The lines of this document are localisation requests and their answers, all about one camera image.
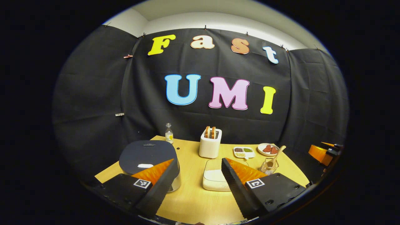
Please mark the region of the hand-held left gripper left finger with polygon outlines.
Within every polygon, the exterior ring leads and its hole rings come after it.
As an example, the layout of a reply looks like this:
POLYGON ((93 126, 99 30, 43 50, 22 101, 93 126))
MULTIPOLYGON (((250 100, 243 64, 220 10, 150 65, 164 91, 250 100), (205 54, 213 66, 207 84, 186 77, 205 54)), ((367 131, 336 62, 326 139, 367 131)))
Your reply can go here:
POLYGON ((96 194, 122 211, 153 218, 174 181, 178 160, 170 159, 134 175, 119 174, 94 187, 96 194))

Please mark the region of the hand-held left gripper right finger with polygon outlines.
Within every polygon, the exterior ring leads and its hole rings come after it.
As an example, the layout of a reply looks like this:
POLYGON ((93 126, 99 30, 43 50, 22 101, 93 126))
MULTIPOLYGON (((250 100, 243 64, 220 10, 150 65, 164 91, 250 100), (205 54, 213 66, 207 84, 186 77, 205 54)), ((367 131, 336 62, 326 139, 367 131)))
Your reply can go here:
POLYGON ((221 170, 246 219, 276 211, 306 190, 280 173, 266 175, 229 158, 222 159, 221 170))

